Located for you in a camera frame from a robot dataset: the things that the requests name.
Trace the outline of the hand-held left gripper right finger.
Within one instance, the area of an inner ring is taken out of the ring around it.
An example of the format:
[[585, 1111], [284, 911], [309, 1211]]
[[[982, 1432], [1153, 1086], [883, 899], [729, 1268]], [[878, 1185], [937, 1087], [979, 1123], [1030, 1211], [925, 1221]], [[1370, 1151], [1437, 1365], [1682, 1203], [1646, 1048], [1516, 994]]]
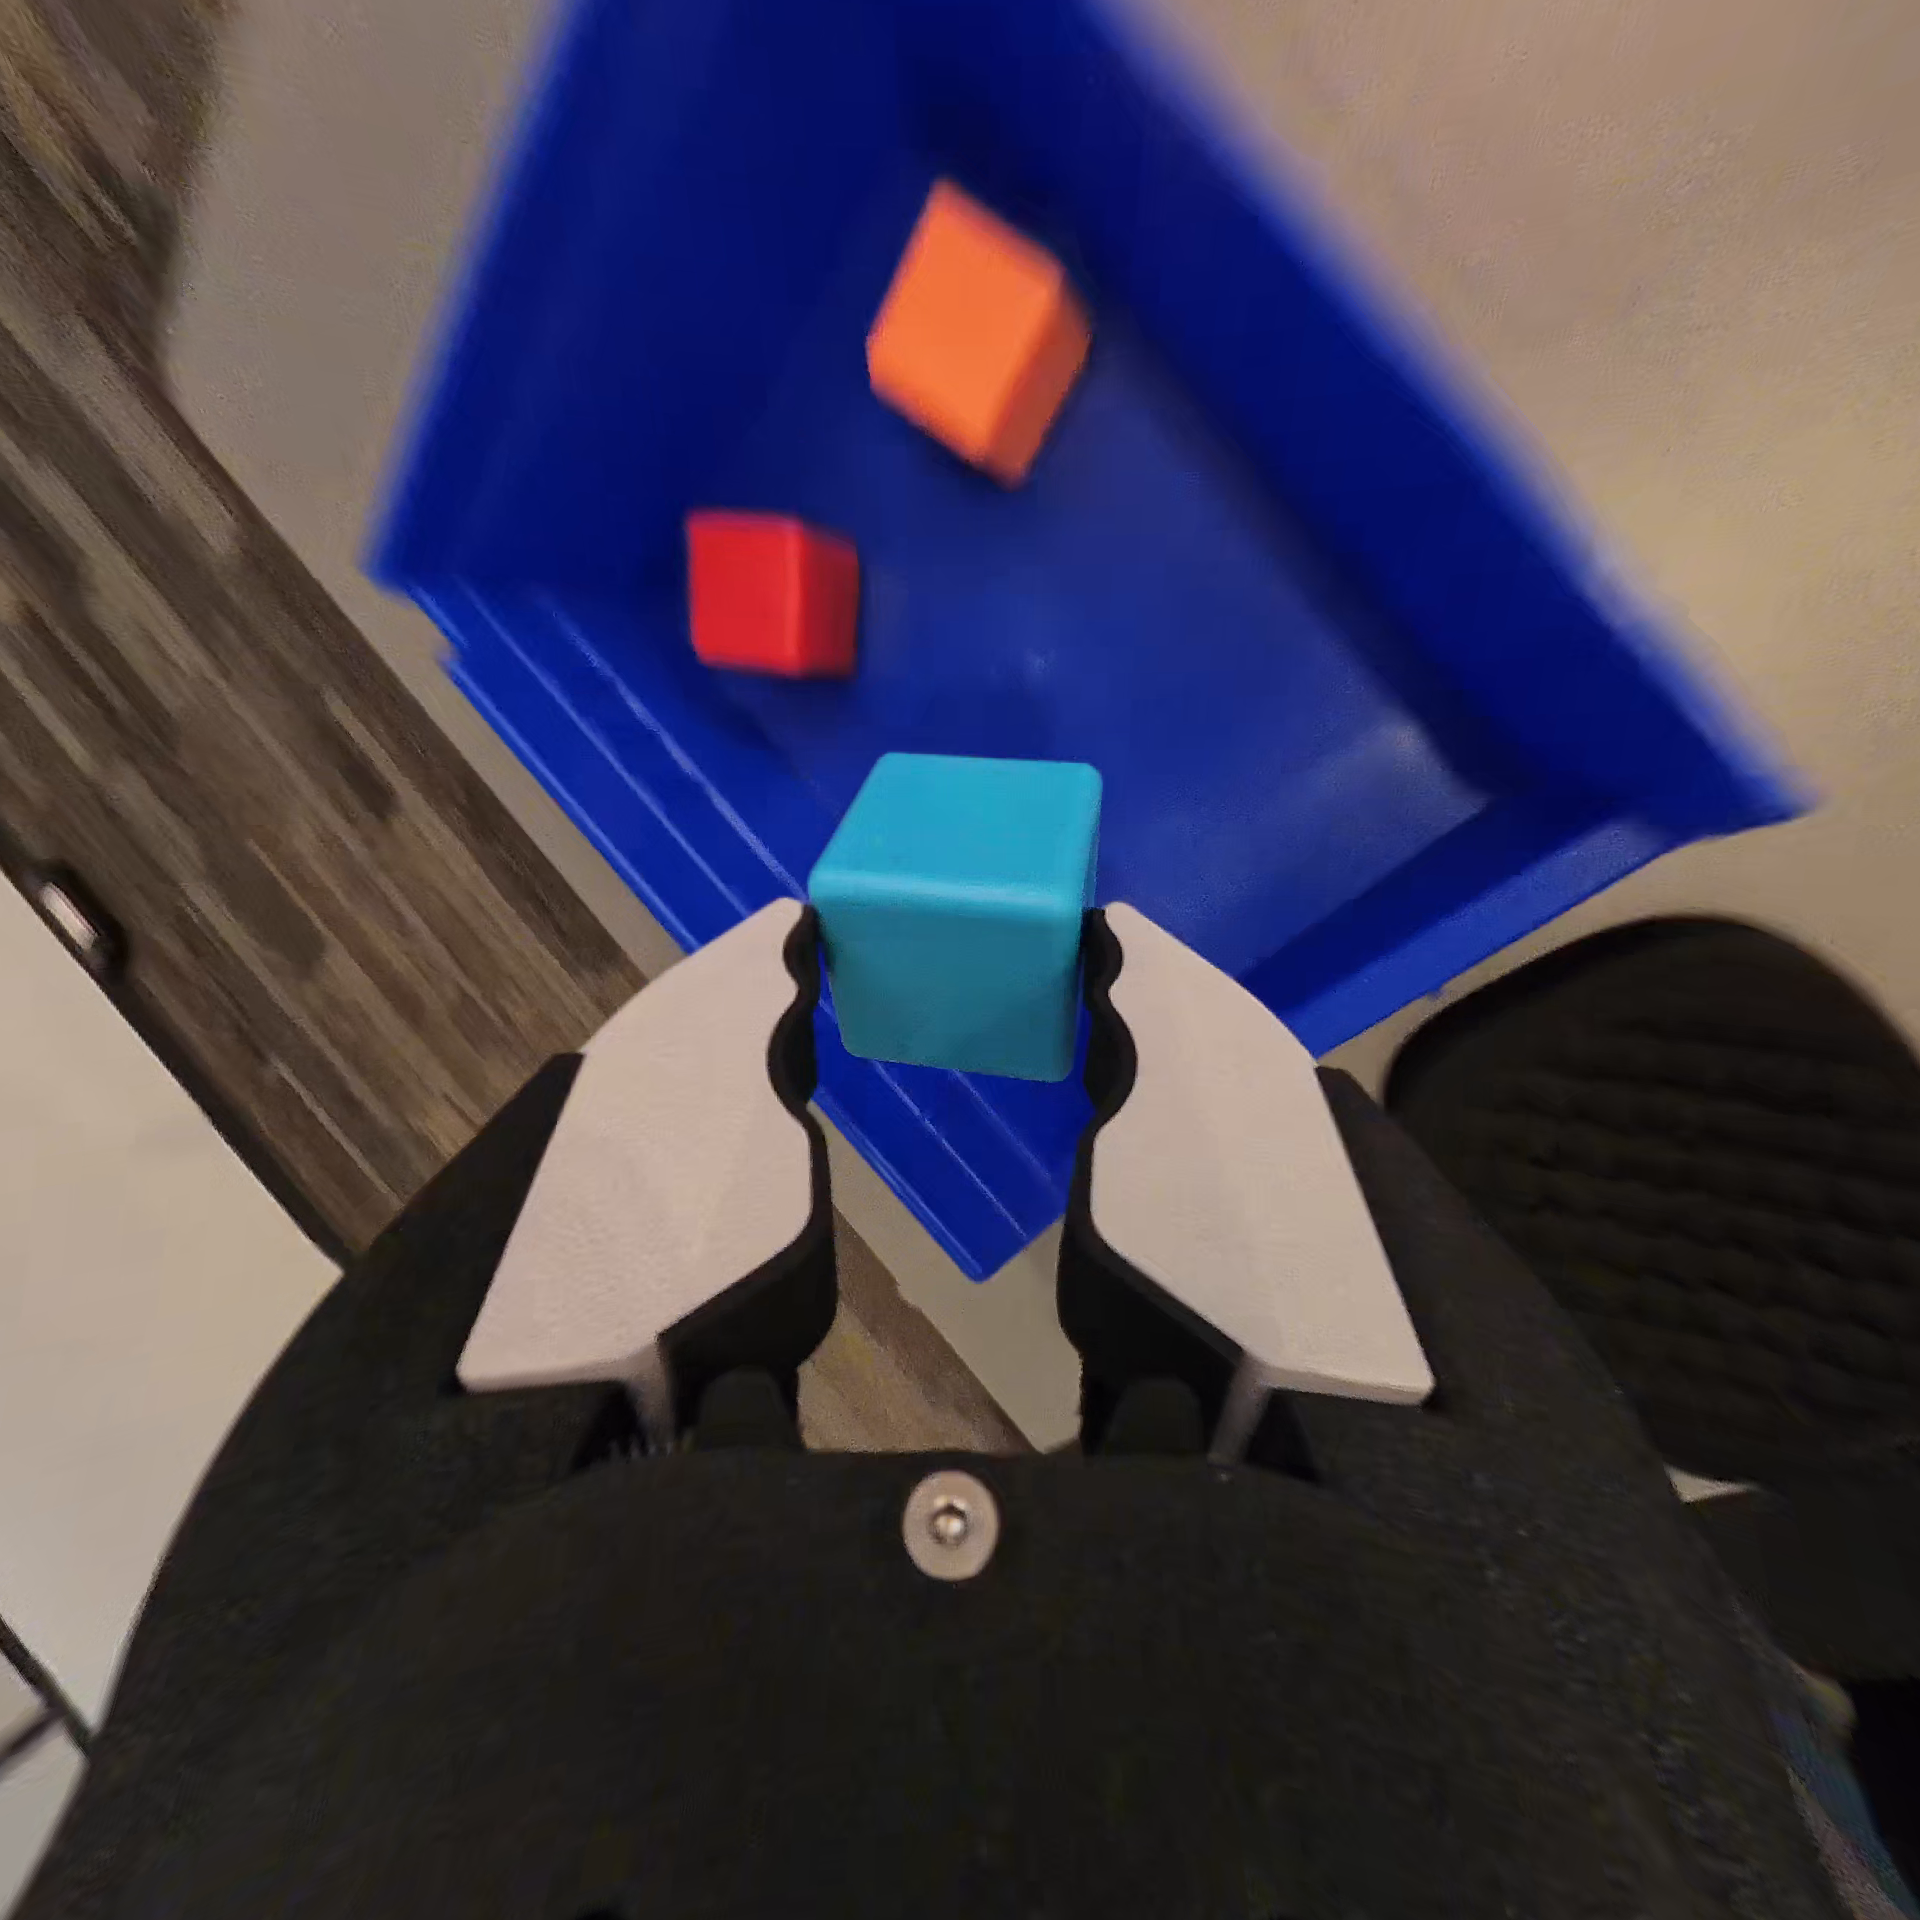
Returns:
[[1271, 1398], [1417, 1408], [1432, 1368], [1307, 1045], [1136, 906], [1081, 930], [1089, 1123], [1061, 1221], [1081, 1448], [1178, 1385], [1203, 1448]]

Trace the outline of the orange magnetic cube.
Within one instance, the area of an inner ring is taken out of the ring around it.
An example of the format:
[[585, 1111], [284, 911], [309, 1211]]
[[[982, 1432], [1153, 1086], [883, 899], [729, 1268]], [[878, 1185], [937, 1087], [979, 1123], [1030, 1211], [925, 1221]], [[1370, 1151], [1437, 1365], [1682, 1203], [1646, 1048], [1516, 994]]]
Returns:
[[866, 331], [878, 401], [1015, 490], [1093, 354], [1055, 254], [935, 177]]

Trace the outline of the blue plastic bin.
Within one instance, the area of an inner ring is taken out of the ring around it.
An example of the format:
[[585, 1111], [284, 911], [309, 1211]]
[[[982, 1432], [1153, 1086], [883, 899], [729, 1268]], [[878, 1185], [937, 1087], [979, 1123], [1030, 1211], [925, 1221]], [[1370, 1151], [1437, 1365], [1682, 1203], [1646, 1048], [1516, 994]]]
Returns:
[[[866, 382], [935, 177], [1093, 308], [1016, 490]], [[693, 657], [705, 509], [855, 543], [847, 680]], [[364, 564], [681, 945], [880, 751], [1081, 760], [1315, 1054], [1806, 808], [1140, 2], [557, 2]]]

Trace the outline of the black textured mat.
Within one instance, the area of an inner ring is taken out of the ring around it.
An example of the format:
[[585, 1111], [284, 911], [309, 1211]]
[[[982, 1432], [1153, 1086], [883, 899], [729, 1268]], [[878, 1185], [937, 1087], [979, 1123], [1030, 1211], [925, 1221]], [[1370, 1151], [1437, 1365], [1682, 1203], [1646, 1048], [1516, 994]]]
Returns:
[[1381, 1105], [1703, 1479], [1917, 1451], [1917, 1043], [1787, 938], [1576, 938], [1395, 1048]]

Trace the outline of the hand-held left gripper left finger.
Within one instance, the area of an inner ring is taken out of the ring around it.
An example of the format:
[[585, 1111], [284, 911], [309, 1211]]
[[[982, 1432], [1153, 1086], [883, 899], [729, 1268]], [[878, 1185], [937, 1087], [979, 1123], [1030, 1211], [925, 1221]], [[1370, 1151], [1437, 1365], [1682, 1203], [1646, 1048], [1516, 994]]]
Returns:
[[578, 1061], [457, 1385], [616, 1385], [647, 1442], [800, 1442], [839, 1314], [808, 1114], [816, 915], [777, 899], [609, 1016]]

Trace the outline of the teal magnetic cube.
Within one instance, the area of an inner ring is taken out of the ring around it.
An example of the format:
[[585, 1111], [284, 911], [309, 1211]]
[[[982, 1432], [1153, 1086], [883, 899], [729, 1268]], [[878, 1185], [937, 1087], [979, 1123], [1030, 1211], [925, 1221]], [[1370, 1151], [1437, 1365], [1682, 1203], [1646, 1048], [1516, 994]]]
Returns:
[[840, 1045], [1062, 1081], [1098, 808], [1089, 762], [878, 757], [808, 869]]

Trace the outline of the black floor device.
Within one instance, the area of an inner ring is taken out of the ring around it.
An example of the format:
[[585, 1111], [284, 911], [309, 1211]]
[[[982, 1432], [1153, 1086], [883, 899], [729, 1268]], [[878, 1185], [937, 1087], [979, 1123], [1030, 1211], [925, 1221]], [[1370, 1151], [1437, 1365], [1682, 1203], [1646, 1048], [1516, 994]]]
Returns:
[[126, 979], [130, 934], [75, 865], [31, 862], [21, 869], [21, 891], [90, 979], [103, 985]]

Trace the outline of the red magnetic cube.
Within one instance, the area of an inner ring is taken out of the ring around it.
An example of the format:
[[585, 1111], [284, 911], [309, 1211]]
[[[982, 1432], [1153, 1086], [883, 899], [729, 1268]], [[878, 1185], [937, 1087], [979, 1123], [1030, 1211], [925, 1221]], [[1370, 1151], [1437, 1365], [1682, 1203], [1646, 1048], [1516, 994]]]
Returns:
[[693, 657], [781, 680], [847, 680], [861, 655], [861, 554], [847, 536], [772, 512], [689, 512]]

